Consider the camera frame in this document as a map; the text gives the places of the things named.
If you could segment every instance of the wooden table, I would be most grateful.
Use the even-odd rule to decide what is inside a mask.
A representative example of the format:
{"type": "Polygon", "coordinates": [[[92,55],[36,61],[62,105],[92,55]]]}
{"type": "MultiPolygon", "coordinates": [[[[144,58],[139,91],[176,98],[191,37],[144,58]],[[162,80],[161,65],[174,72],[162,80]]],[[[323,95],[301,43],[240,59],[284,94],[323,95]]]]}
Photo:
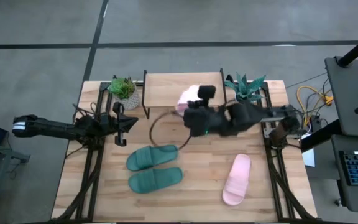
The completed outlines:
{"type": "MultiPolygon", "coordinates": [[[[267,81],[273,106],[288,104],[284,82],[267,81]]],[[[100,82],[85,82],[80,97],[80,107],[90,110],[96,101],[100,82]]],[[[227,99],[234,92],[227,88],[227,99]]],[[[114,136],[106,138],[98,196],[94,214],[95,222],[254,222],[275,221],[276,213],[272,187],[262,139],[261,127],[256,124],[237,137],[220,138],[208,135],[191,138],[175,161],[157,168],[178,166],[184,178],[179,184],[150,194],[136,194],[127,184],[134,173],[125,167],[127,157],[150,144],[149,127],[154,119],[168,108],[154,108],[150,119],[145,118],[141,106],[126,111],[128,116],[139,117],[139,121],[125,134],[126,147],[114,144],[114,136]],[[230,207],[222,201],[222,189],[237,154],[247,154],[252,161],[249,186],[245,200],[230,207]]],[[[153,131],[158,144],[183,144],[188,129],[176,117],[159,121],[153,131]]],[[[68,152],[79,148],[71,142],[68,152]]],[[[290,188],[309,213],[316,216],[309,181],[299,149],[287,147],[283,150],[290,188]]],[[[64,163],[62,178],[52,217],[59,216],[80,190],[86,149],[72,154],[64,163]]],[[[280,194],[284,214],[287,214],[284,196],[280,194]]]]}

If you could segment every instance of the aloe plant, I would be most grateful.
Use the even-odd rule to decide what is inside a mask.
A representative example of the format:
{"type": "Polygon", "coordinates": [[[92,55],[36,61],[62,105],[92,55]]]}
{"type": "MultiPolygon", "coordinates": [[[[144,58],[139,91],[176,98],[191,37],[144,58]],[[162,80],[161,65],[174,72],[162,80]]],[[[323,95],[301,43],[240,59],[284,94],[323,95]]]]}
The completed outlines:
{"type": "Polygon", "coordinates": [[[266,75],[255,79],[250,84],[247,84],[247,75],[241,78],[237,73],[237,83],[233,83],[229,80],[224,81],[224,85],[232,88],[236,92],[236,100],[249,100],[250,102],[257,101],[262,98],[261,95],[256,94],[255,92],[262,86],[264,83],[266,75]]]}

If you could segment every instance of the gray floor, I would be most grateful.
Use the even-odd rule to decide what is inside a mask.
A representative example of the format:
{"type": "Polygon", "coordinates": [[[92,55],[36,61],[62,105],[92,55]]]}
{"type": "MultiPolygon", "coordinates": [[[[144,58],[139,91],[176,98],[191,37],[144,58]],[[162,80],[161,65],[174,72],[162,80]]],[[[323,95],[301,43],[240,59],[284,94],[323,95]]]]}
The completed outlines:
{"type": "MultiPolygon", "coordinates": [[[[91,43],[102,0],[0,0],[0,44],[91,43]]],[[[358,1],[296,0],[110,0],[100,42],[358,40],[358,1]]],[[[112,75],[141,79],[149,72],[267,74],[286,86],[325,72],[324,58],[353,46],[202,47],[98,49],[90,80],[112,75]]],[[[0,50],[0,127],[37,114],[70,122],[81,88],[89,49],[0,50]]],[[[320,89],[326,75],[287,89],[299,108],[296,89],[320,89]]],[[[310,94],[302,91],[303,101],[310,94]]],[[[334,105],[321,116],[334,121],[334,105]]],[[[67,141],[11,137],[15,150],[32,154],[0,194],[0,223],[50,218],[67,141]]],[[[319,217],[358,223],[358,213],[337,207],[333,180],[310,179],[319,217]]]]}

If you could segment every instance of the green slide sandal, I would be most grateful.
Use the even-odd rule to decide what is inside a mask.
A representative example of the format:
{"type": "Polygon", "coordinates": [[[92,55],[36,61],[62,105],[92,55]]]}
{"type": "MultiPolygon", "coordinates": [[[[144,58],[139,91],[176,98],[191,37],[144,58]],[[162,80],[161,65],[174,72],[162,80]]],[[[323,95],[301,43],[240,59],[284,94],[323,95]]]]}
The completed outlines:
{"type": "Polygon", "coordinates": [[[146,194],[174,184],[183,179],[183,173],[179,167],[168,169],[149,169],[134,174],[129,178],[129,187],[138,194],[146,194]]]}
{"type": "Polygon", "coordinates": [[[178,157],[178,148],[174,145],[146,146],[133,152],[127,159],[127,169],[139,171],[169,162],[178,157]]]}

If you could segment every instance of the pink object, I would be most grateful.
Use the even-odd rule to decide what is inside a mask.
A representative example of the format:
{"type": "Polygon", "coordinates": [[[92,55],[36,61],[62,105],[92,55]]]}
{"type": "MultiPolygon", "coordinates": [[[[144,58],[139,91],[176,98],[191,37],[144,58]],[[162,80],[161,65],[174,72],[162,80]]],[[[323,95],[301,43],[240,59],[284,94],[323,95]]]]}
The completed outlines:
{"type": "Polygon", "coordinates": [[[181,94],[176,107],[177,113],[179,113],[180,115],[184,114],[185,109],[187,109],[188,107],[187,101],[201,100],[200,98],[198,98],[199,87],[200,87],[199,85],[192,85],[181,94]]]}
{"type": "Polygon", "coordinates": [[[229,177],[223,188],[222,198],[228,205],[238,205],[246,196],[251,159],[245,154],[238,154],[234,159],[229,177]]]}

